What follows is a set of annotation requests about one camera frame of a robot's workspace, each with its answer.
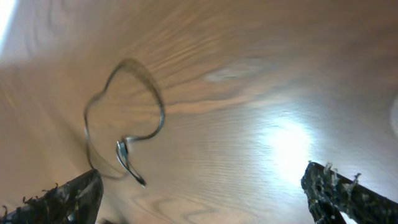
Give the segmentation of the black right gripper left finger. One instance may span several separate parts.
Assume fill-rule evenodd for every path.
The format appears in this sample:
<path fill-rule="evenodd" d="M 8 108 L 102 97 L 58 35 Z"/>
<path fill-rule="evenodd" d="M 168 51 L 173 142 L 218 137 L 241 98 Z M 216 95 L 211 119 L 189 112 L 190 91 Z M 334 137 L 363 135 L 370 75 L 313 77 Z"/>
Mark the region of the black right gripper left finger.
<path fill-rule="evenodd" d="M 94 224 L 104 186 L 98 170 L 92 169 L 44 192 L 41 197 L 23 198 L 23 206 L 14 211 L 4 207 L 1 224 Z"/>

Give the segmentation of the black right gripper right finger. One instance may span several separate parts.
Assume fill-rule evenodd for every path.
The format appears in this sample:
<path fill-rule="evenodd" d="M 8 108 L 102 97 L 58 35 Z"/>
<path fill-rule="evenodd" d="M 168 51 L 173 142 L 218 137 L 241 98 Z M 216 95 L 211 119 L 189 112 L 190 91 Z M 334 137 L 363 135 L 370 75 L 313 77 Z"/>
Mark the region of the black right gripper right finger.
<path fill-rule="evenodd" d="M 358 224 L 397 224 L 397 203 L 331 169 L 309 162 L 301 179 L 308 209 L 315 223 L 345 223 L 345 213 Z"/>

